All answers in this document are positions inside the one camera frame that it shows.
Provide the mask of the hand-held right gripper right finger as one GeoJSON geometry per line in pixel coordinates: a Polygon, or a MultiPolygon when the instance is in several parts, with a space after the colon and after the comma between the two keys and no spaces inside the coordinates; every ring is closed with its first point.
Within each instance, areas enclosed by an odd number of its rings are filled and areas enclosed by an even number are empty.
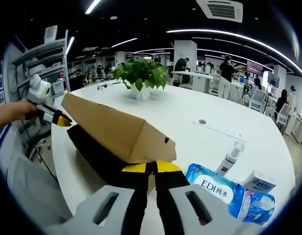
{"type": "Polygon", "coordinates": [[[167,235],[257,235],[261,227],[244,223],[203,187],[189,184],[181,169],[156,161],[156,201],[167,235]]]}

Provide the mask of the person's left hand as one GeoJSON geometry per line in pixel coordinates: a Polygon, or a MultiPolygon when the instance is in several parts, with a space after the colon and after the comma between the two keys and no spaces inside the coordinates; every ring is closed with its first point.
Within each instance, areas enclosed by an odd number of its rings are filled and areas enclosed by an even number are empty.
{"type": "Polygon", "coordinates": [[[23,99],[17,102],[16,120],[30,120],[37,118],[37,108],[31,101],[23,99]]]}

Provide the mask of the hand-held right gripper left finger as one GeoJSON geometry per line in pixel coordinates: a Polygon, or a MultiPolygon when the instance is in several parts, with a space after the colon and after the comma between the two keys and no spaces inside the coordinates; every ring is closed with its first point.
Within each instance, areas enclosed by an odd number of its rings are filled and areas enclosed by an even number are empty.
{"type": "Polygon", "coordinates": [[[126,166],[115,185],[105,185],[81,202],[75,215],[45,228],[47,235],[138,235],[147,207],[149,176],[156,163],[126,166]]]}

